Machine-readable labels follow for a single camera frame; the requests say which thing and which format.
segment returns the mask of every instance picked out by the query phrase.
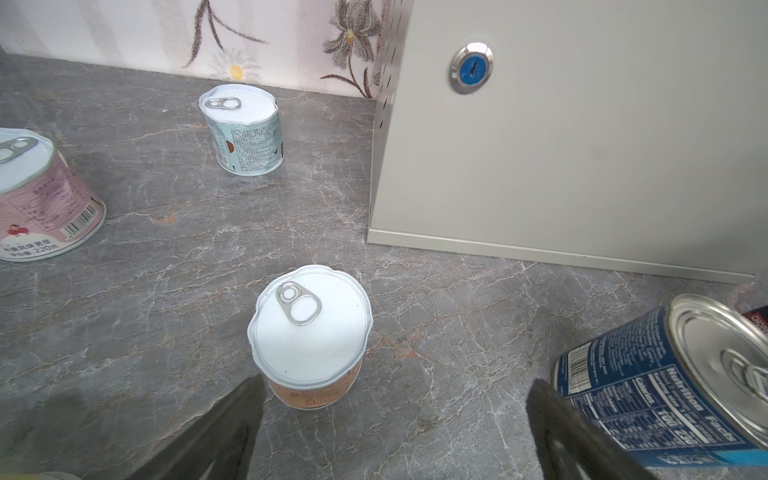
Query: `lock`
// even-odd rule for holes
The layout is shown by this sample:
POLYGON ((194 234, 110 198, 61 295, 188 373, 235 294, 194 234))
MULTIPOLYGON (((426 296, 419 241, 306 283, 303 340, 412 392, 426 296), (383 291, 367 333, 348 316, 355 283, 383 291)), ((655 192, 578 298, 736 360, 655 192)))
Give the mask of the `lock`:
POLYGON ((451 62, 451 85, 458 93, 472 93, 488 81, 492 71, 490 47, 479 41, 470 43, 459 50, 451 62))

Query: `floral wallpaper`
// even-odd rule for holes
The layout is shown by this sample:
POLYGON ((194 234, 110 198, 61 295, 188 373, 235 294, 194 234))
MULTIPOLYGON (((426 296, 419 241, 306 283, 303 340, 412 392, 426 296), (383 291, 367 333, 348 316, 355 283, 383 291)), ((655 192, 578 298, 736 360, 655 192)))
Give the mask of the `floral wallpaper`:
POLYGON ((365 98, 394 0, 2 0, 7 53, 365 98))

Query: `barcode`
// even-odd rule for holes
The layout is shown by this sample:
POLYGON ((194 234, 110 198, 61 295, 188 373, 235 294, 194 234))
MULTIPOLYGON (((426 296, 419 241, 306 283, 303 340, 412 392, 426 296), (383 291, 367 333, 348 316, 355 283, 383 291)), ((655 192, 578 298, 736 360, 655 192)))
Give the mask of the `barcode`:
POLYGON ((67 236, 67 238, 75 237, 84 228, 91 224, 94 218, 96 218, 96 206, 93 202, 90 202, 88 206, 79 215, 77 215, 73 221, 68 223, 61 232, 67 236))
POLYGON ((582 345, 568 353, 568 395, 592 388, 589 381, 589 346, 582 345))

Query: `yellow flower center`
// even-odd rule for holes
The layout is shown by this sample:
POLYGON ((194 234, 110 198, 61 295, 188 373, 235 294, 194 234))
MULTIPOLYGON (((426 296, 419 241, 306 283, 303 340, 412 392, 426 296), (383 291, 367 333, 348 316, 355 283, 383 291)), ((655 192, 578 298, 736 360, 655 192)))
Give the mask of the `yellow flower center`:
POLYGON ((232 65, 230 67, 230 75, 232 75, 232 78, 235 80, 243 80, 243 69, 238 67, 237 65, 232 65))

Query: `dark blue soup can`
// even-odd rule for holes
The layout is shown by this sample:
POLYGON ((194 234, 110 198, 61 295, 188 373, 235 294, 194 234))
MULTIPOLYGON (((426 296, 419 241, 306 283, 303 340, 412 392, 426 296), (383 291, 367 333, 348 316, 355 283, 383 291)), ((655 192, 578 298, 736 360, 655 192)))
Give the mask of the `dark blue soup can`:
POLYGON ((642 465, 768 466, 768 337, 680 295, 565 353, 554 387, 642 465))

